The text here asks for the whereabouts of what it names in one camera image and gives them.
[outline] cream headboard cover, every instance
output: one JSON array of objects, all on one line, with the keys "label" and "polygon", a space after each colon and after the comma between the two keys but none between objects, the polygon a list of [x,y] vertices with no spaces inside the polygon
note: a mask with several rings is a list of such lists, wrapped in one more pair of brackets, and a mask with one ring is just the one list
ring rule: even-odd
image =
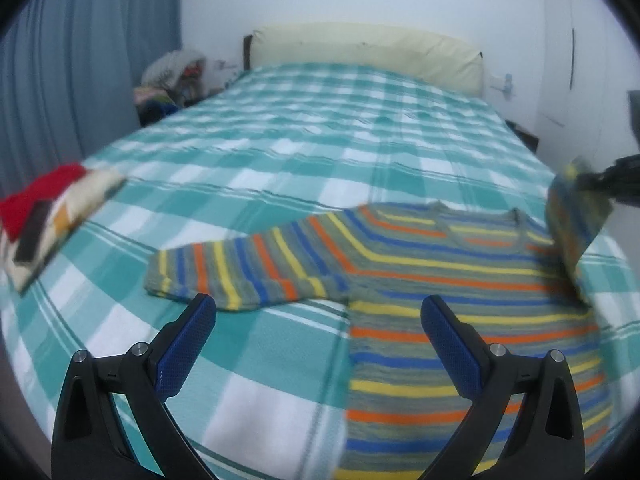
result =
[{"label": "cream headboard cover", "polygon": [[276,25],[254,31],[251,67],[293,62],[369,65],[471,96],[482,95],[482,55],[463,41],[363,23]]}]

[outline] red object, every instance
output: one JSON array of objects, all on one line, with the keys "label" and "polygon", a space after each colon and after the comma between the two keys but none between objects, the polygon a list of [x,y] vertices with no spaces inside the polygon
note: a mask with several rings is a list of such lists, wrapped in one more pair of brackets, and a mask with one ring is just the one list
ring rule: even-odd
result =
[{"label": "red object", "polygon": [[65,164],[38,177],[24,191],[12,194],[0,202],[0,221],[9,240],[15,242],[37,200],[55,200],[76,180],[84,177],[86,169],[81,164]]}]

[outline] floor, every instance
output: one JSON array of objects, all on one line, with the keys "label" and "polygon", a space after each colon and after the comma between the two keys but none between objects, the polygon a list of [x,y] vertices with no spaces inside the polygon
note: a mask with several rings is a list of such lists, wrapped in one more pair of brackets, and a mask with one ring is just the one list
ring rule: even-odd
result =
[{"label": "floor", "polygon": [[9,434],[31,455],[32,460],[50,477],[51,443],[31,415],[15,380],[14,372],[0,337],[0,420]]}]

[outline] blue curtain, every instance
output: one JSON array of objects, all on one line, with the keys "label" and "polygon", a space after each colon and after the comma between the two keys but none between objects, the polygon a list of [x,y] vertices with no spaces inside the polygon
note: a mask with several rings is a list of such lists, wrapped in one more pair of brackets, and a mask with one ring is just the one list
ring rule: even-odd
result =
[{"label": "blue curtain", "polygon": [[180,0],[31,0],[0,42],[0,198],[140,127],[133,87],[180,48]]}]

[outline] green and white plaid bedsheet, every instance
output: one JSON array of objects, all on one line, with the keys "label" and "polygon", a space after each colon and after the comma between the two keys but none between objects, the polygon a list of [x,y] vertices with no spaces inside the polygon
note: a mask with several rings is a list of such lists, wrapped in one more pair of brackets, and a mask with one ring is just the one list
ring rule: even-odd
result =
[{"label": "green and white plaid bedsheet", "polygon": [[[86,164],[114,166],[129,181],[23,298],[0,274],[2,334],[48,436],[75,350],[122,353],[182,311],[183,304],[143,290],[157,248],[259,232],[365,202],[517,207],[543,222],[552,179],[481,100],[337,64],[252,71]],[[640,295],[607,235],[581,269],[602,329],[615,428],[640,392]],[[218,314],[181,393],[167,402],[215,474],[331,476],[344,444],[348,330],[344,307],[329,301]],[[139,459],[157,470],[126,403],[118,398],[117,405]]]}]

